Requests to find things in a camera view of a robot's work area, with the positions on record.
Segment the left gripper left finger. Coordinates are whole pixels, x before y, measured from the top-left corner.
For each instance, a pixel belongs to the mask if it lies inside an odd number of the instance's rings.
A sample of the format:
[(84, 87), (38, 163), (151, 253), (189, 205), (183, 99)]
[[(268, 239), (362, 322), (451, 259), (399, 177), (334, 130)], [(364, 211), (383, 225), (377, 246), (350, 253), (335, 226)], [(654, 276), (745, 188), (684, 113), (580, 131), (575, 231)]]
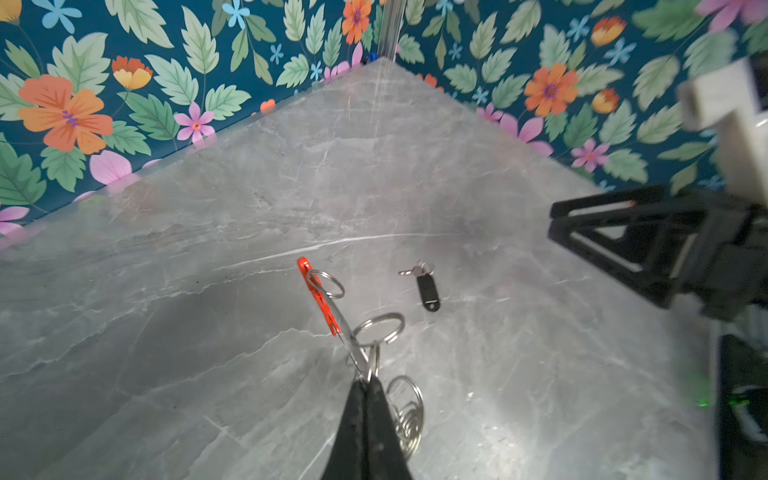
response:
[(363, 480), (367, 473), (366, 383), (352, 382), (322, 480)]

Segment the red handled key ring organizer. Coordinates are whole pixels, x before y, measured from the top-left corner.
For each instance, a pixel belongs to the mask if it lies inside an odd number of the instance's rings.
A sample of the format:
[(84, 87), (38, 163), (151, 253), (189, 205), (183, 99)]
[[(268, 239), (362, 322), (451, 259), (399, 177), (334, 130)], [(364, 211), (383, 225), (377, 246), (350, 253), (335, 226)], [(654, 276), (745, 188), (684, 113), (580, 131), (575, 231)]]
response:
[[(388, 312), (351, 327), (335, 302), (345, 296), (343, 284), (330, 273), (312, 267), (301, 257), (297, 266), (317, 303), (331, 334), (348, 352), (348, 359), (362, 380), (380, 373), (381, 347), (394, 343), (405, 330), (403, 314)], [(421, 389), (407, 375), (398, 375), (386, 385), (385, 398), (393, 417), (399, 446), (406, 460), (420, 447), (425, 422), (425, 405)]]

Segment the key with black tag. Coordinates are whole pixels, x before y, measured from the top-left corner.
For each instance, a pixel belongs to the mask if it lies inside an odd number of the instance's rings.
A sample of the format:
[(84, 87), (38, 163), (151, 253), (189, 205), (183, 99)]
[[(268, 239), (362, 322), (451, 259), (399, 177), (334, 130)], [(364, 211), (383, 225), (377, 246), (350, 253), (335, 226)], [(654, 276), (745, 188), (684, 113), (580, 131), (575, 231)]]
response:
[(433, 272), (434, 266), (428, 262), (418, 262), (410, 269), (398, 272), (400, 276), (413, 276), (416, 279), (421, 303), (427, 311), (432, 313), (437, 312), (441, 307)]

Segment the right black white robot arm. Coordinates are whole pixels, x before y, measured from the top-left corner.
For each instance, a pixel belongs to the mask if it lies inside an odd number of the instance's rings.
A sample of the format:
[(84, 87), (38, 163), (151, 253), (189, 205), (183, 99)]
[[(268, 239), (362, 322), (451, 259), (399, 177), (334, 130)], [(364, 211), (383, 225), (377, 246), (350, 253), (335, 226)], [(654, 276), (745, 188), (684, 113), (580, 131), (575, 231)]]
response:
[[(556, 202), (551, 240), (660, 308), (693, 294), (704, 317), (734, 324), (767, 309), (767, 209), (722, 191), (664, 185)], [(717, 473), (767, 476), (767, 350), (735, 334), (715, 355)]]

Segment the aluminium cage frame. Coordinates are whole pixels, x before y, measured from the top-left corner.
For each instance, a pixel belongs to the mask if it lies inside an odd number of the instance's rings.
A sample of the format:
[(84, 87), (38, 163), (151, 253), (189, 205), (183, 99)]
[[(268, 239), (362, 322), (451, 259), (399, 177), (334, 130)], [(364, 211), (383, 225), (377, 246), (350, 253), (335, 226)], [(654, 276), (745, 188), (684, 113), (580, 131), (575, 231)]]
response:
[(378, 41), (378, 56), (381, 59), (395, 61), (406, 4), (406, 0), (387, 0), (383, 7)]

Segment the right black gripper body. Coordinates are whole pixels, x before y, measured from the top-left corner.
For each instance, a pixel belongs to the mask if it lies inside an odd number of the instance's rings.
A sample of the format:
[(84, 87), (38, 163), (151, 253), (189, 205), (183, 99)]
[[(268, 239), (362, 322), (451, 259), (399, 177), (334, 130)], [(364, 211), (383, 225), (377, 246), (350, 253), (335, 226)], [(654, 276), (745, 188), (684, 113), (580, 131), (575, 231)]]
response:
[(693, 239), (684, 242), (671, 295), (695, 295), (702, 315), (722, 321), (765, 306), (767, 209), (723, 192), (684, 191), (673, 201), (691, 217)]

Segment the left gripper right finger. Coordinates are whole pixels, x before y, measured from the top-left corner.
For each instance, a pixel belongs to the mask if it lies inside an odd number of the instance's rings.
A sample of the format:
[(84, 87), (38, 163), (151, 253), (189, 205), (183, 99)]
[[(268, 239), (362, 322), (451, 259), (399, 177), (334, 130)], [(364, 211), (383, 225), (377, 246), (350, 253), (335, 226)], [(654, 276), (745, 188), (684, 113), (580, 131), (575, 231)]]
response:
[(412, 480), (384, 387), (376, 377), (366, 392), (365, 453), (367, 479)]

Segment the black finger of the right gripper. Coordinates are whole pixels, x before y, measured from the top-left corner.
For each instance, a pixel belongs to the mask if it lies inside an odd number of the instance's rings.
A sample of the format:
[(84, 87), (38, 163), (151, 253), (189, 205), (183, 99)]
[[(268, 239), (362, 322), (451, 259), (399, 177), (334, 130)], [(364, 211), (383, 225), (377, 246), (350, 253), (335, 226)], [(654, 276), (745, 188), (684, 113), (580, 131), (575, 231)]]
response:
[(556, 202), (548, 236), (652, 304), (669, 308), (673, 274), (702, 224), (701, 206), (661, 185)]

